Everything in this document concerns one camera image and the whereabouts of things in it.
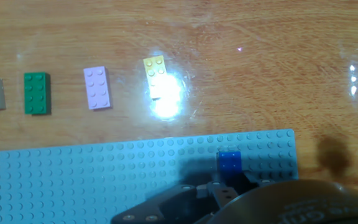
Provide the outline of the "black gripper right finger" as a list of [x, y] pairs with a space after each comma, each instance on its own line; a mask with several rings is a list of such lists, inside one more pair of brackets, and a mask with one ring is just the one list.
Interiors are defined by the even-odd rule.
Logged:
[[265, 187], [265, 186], [272, 185], [275, 183], [274, 180], [261, 179], [260, 177], [257, 177], [256, 174], [252, 173], [251, 171], [244, 171], [244, 175], [247, 178], [247, 180], [250, 182], [251, 189]]

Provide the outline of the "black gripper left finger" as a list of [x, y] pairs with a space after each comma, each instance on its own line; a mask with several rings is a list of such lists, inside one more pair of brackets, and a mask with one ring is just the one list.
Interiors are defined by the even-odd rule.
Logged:
[[197, 187], [177, 185], [122, 212], [113, 224], [208, 223], [225, 205], [238, 197], [232, 187], [209, 182]]

